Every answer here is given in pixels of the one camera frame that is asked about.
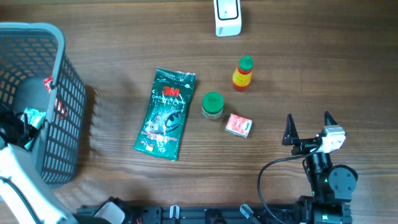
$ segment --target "3m logo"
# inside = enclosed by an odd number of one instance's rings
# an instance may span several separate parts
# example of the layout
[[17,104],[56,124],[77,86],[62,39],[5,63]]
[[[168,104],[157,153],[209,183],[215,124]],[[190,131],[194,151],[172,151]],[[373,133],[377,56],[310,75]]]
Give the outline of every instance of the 3m logo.
[[173,87],[168,87],[168,86],[164,86],[163,87],[163,91],[162,91],[162,93],[164,94],[164,95],[167,95],[167,96],[175,96],[175,97],[178,97],[179,95],[180,95],[180,89],[179,88],[173,88]]

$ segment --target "bottle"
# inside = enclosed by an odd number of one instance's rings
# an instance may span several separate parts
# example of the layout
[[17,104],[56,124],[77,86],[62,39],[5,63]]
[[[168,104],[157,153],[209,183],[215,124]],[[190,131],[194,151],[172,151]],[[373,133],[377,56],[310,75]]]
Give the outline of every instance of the bottle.
[[209,92],[203,97],[202,114],[207,119],[217,119],[223,114],[224,98],[217,92]]
[[232,86],[236,91],[244,91],[249,87],[253,65],[254,62],[250,55],[244,56],[239,61],[239,65],[232,76]]

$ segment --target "green jar lid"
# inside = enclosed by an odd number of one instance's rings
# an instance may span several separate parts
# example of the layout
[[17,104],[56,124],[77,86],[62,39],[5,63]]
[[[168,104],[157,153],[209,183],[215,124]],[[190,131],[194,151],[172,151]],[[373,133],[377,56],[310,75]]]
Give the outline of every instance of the green jar lid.
[[217,92],[209,92],[203,97],[201,106],[208,114],[218,114],[224,108],[224,98]]
[[246,55],[239,61],[241,70],[250,71],[253,68],[254,62],[250,55]]

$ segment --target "teal package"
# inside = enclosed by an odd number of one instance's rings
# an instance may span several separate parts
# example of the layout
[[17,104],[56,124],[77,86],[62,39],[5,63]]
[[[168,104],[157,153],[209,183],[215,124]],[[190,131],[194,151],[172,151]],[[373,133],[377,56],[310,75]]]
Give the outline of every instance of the teal package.
[[194,73],[157,68],[134,149],[176,161],[195,86]]

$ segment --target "plastic basket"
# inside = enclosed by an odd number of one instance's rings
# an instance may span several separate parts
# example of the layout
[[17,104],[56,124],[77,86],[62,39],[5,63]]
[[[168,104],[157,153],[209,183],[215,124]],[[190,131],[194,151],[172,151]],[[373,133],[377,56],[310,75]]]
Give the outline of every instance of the plastic basket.
[[[44,85],[49,76],[53,78],[50,93]],[[0,111],[47,112],[28,150],[51,188],[75,175],[85,105],[84,83],[65,54],[65,39],[57,27],[0,23]]]

